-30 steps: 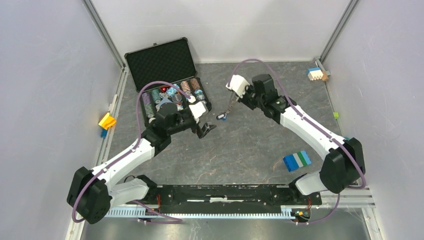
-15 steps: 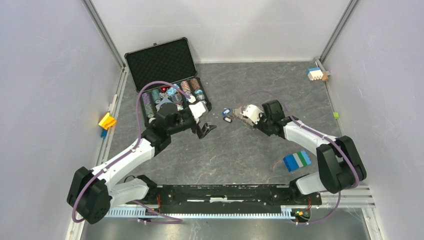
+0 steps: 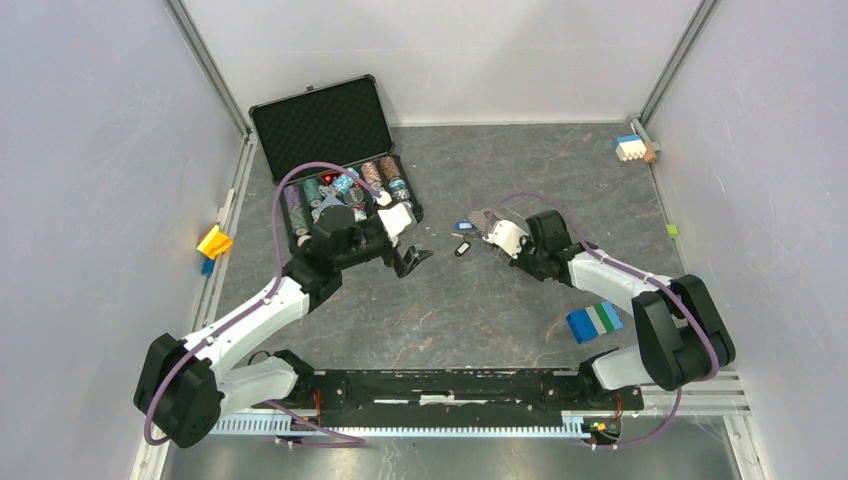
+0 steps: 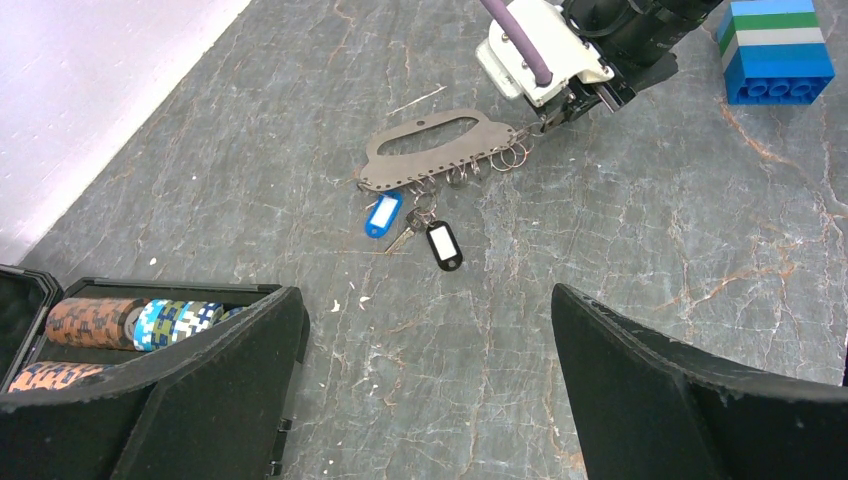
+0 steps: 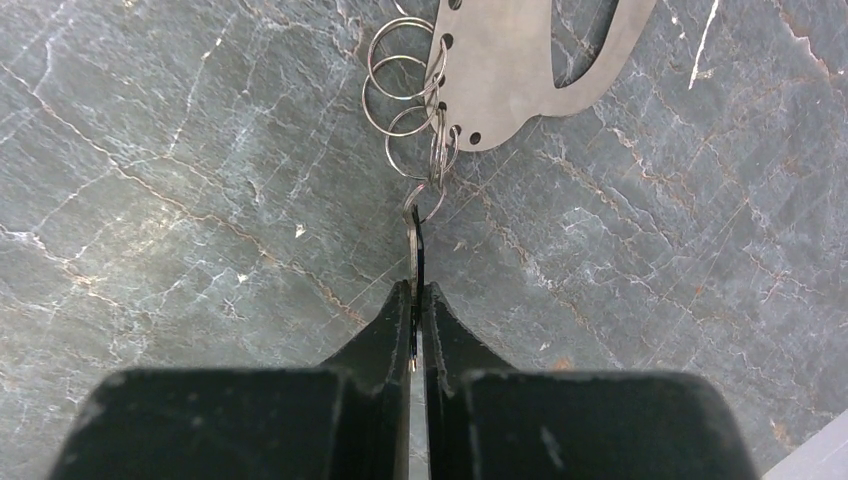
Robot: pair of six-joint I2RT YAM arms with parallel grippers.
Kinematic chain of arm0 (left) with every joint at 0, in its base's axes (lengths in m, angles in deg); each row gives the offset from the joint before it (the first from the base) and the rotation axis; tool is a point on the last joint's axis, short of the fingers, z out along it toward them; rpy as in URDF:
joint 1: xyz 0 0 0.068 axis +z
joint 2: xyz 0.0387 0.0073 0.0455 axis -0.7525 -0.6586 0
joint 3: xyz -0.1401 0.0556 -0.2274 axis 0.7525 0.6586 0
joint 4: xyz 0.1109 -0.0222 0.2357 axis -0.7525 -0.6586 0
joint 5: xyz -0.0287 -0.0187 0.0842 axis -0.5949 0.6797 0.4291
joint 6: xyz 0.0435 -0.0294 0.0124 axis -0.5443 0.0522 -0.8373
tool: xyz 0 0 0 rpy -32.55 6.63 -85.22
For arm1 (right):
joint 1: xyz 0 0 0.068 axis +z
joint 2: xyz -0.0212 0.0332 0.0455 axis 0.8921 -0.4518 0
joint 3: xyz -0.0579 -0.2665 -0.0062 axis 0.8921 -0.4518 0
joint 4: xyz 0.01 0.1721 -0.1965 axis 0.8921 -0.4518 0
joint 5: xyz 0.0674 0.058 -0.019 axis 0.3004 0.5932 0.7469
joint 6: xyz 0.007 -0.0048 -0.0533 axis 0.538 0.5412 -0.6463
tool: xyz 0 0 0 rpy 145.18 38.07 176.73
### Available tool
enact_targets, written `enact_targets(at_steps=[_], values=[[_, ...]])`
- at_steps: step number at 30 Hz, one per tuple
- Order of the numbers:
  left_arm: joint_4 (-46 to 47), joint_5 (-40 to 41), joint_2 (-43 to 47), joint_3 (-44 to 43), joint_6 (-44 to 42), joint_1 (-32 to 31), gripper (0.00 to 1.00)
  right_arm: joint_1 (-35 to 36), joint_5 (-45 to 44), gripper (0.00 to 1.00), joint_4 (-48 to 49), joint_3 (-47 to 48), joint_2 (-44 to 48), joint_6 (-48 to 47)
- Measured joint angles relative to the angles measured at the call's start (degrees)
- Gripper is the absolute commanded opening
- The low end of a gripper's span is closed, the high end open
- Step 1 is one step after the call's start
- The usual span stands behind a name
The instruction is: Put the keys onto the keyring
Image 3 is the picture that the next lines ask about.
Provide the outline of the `black key fob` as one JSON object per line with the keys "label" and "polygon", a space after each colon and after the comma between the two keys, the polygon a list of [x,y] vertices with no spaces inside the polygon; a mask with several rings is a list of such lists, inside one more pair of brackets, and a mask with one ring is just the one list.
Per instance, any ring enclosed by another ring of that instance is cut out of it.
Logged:
{"label": "black key fob", "polygon": [[467,241],[463,241],[455,250],[454,255],[456,257],[464,256],[470,249],[471,244]]}

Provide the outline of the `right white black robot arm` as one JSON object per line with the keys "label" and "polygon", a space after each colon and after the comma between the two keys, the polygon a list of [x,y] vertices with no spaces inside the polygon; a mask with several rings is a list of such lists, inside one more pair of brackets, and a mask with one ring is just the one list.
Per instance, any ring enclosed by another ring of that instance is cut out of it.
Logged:
{"label": "right white black robot arm", "polygon": [[525,228],[497,220],[484,240],[512,266],[533,278],[555,280],[610,304],[571,315],[578,340],[619,325],[619,311],[634,320],[637,341],[596,355],[579,366],[577,392],[591,408],[612,401],[618,389],[653,383],[666,391],[714,377],[736,358],[735,345],[706,284],[697,276],[654,275],[623,263],[591,243],[573,240],[562,215],[531,216]]}

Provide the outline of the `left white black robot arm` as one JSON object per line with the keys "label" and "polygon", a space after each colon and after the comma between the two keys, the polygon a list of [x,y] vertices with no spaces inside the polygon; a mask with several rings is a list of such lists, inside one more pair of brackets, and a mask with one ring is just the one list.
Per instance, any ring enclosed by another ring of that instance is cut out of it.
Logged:
{"label": "left white black robot arm", "polygon": [[306,405],[314,381],[288,360],[271,355],[245,367],[239,361],[329,299],[342,285],[343,270],[381,259],[398,277],[407,276],[431,255],[416,247],[398,250],[400,235],[416,222],[402,202],[362,221],[349,207],[326,207],[293,257],[250,300],[181,339],[168,333],[155,339],[133,397],[145,415],[145,441],[188,448],[223,416],[266,401]]}

